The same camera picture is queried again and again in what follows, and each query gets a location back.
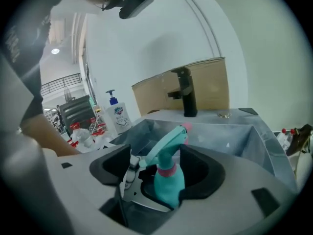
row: hand soap bottle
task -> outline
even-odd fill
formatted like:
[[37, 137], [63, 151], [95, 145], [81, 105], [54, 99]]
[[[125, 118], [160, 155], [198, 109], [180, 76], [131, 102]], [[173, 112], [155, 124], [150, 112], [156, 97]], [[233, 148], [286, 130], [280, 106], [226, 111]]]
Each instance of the hand soap bottle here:
[[179, 192], [185, 189], [184, 174], [172, 156], [181, 144], [187, 143], [187, 131], [190, 129], [191, 124], [188, 123], [177, 126], [152, 148], [144, 160], [139, 162], [141, 167], [157, 165], [154, 178], [156, 196], [172, 208], [179, 205]]
[[119, 103], [117, 98], [113, 96], [115, 90], [107, 91], [111, 95], [110, 107], [105, 111], [109, 118], [112, 120], [115, 131], [117, 134], [122, 134], [123, 132], [129, 130], [132, 127], [132, 123], [129, 120], [125, 103]]

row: gray sink basin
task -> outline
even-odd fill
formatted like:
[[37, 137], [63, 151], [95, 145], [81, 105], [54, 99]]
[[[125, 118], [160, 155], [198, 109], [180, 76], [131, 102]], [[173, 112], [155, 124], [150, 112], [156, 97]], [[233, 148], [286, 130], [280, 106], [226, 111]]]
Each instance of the gray sink basin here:
[[[111, 143], [130, 144], [133, 155], [146, 156], [161, 138], [180, 124], [144, 119]], [[275, 175], [268, 151], [253, 125], [193, 123], [188, 144], [249, 159]]]

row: black faucet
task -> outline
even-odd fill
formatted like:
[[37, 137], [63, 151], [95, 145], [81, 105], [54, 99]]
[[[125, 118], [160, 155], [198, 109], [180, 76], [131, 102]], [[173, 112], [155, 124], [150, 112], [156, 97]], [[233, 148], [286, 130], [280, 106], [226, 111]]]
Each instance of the black faucet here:
[[169, 92], [168, 97], [173, 99], [182, 98], [182, 104], [184, 106], [185, 117], [195, 117], [198, 113], [195, 97], [194, 83], [192, 81], [191, 72], [186, 67], [180, 67], [171, 70], [176, 73], [179, 80], [180, 88]]

